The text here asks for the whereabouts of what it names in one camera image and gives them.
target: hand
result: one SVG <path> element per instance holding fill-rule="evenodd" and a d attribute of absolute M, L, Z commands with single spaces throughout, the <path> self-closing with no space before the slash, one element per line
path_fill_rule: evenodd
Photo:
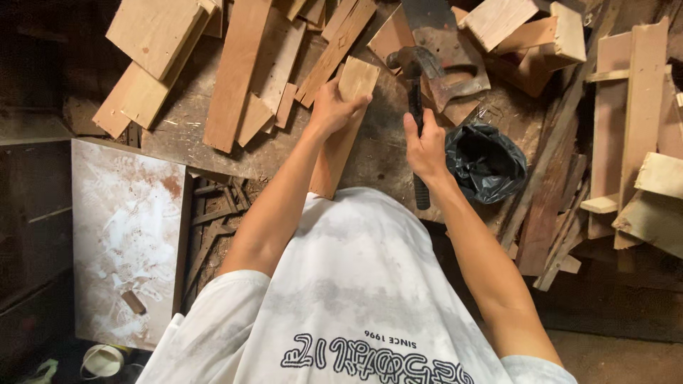
<path fill-rule="evenodd" d="M 307 130 L 319 134 L 323 140 L 341 129 L 355 111 L 367 106 L 372 95 L 362 95 L 344 102 L 339 93 L 339 78 L 328 81 L 316 93 L 311 121 Z"/>
<path fill-rule="evenodd" d="M 422 181 L 430 186 L 435 180 L 450 174 L 446 168 L 446 131 L 436 125 L 434 112 L 431 109 L 424 110 L 422 114 L 424 127 L 422 136 L 417 136 L 417 123 L 413 115 L 403 115 L 403 127 L 406 130 L 406 157 L 413 172 L 420 176 Z"/>

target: workbench surface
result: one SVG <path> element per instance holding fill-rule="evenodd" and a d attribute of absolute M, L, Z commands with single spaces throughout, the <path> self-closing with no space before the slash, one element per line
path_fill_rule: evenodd
<path fill-rule="evenodd" d="M 413 175 L 405 157 L 403 113 L 408 111 L 406 90 L 385 65 L 365 46 L 398 3 L 378 3 L 378 10 L 356 41 L 350 54 L 381 68 L 373 93 L 354 142 L 339 188 L 366 186 L 378 189 L 405 205 L 420 219 L 443 222 L 441 212 L 432 207 L 415 210 Z M 300 85 L 326 47 L 320 33 L 308 31 L 299 51 L 291 82 Z M 173 87 L 152 129 L 144 131 L 142 150 L 160 159 L 175 161 L 220 174 L 265 180 L 272 178 L 287 159 L 310 118 L 310 110 L 294 102 L 285 129 L 271 134 L 259 132 L 241 148 L 235 144 L 226 154 L 202 143 L 204 124 L 213 92 L 223 42 L 203 36 Z M 485 109 L 481 121 L 498 127 L 527 155 L 529 162 L 538 146 L 538 137 L 547 105 L 489 74 L 492 89 L 476 97 Z M 511 199 L 475 210 L 497 233 Z"/>

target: hammer handle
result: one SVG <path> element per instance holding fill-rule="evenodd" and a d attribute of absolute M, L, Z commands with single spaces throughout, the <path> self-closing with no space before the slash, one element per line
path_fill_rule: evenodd
<path fill-rule="evenodd" d="M 408 110 L 413 115 L 413 119 L 417 123 L 417 136 L 422 136 L 422 92 L 420 90 L 420 79 L 408 80 L 410 89 L 408 90 Z M 429 188 L 416 174 L 413 174 L 413 186 L 415 188 L 415 204 L 419 210 L 429 209 L 431 203 L 429 201 Z"/>

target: hammer head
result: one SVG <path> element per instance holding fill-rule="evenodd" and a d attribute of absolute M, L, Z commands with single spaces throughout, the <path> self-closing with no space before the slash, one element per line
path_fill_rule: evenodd
<path fill-rule="evenodd" d="M 407 79 L 419 79 L 422 72 L 428 79 L 446 76 L 438 60 L 423 46 L 405 46 L 387 57 L 390 69 L 401 68 Z"/>

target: black plastic bag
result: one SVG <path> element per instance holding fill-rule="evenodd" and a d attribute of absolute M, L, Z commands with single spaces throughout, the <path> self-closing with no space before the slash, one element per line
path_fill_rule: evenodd
<path fill-rule="evenodd" d="M 491 204 L 517 192 L 527 157 L 497 128 L 468 124 L 446 136 L 446 166 L 468 199 Z"/>

